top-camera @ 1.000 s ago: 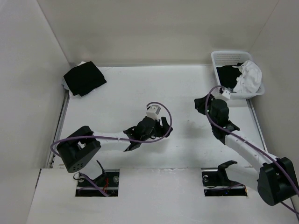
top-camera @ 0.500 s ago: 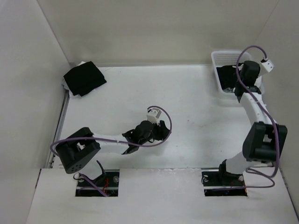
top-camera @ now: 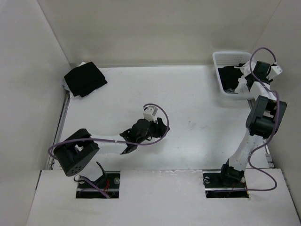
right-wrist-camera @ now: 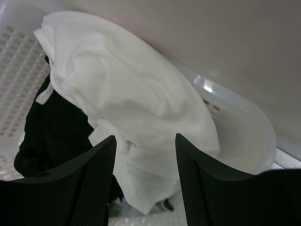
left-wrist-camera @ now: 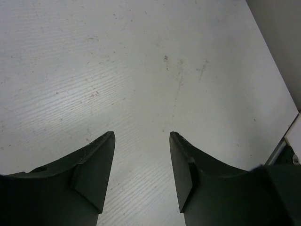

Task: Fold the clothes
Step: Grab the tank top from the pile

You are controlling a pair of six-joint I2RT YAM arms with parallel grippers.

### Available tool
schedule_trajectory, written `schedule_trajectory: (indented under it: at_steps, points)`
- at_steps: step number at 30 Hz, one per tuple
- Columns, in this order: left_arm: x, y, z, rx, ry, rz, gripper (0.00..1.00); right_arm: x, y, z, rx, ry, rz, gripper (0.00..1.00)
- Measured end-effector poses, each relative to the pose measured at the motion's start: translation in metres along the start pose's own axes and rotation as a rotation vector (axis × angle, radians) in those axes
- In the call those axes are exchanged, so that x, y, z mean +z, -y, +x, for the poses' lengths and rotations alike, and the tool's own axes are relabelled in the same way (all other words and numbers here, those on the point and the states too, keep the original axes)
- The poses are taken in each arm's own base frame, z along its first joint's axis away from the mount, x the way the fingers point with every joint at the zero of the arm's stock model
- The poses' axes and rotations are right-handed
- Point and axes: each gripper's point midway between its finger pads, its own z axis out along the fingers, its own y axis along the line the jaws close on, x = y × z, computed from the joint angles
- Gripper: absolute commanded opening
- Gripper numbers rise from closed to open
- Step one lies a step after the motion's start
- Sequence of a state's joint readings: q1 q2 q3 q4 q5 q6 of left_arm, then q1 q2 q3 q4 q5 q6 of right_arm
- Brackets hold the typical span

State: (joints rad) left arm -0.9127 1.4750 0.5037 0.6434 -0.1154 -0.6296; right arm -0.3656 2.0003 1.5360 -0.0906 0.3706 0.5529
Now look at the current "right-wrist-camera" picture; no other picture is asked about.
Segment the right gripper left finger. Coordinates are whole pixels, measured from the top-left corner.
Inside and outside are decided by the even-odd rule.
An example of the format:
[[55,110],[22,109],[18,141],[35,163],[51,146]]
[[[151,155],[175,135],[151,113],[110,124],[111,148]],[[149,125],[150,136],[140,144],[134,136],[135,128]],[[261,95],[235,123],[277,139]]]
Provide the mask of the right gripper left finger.
[[0,183],[3,226],[106,226],[117,142],[89,151],[33,178]]

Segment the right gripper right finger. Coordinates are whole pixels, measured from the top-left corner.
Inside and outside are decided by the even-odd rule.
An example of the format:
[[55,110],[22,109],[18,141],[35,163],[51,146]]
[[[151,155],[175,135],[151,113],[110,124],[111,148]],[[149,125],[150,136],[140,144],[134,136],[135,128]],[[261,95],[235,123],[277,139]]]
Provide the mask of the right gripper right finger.
[[299,169],[248,174],[202,152],[182,134],[175,137],[175,149],[188,225],[300,225]]

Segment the white tank top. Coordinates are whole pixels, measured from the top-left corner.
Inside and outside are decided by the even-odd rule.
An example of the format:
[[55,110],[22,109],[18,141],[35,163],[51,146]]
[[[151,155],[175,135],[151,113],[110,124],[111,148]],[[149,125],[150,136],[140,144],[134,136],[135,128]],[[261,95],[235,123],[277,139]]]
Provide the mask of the white tank top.
[[214,121],[185,76],[153,47],[101,17],[61,11],[34,32],[50,62],[50,84],[93,127],[91,145],[117,141],[113,174],[129,205],[148,214],[180,189],[175,136],[212,157],[220,146]]

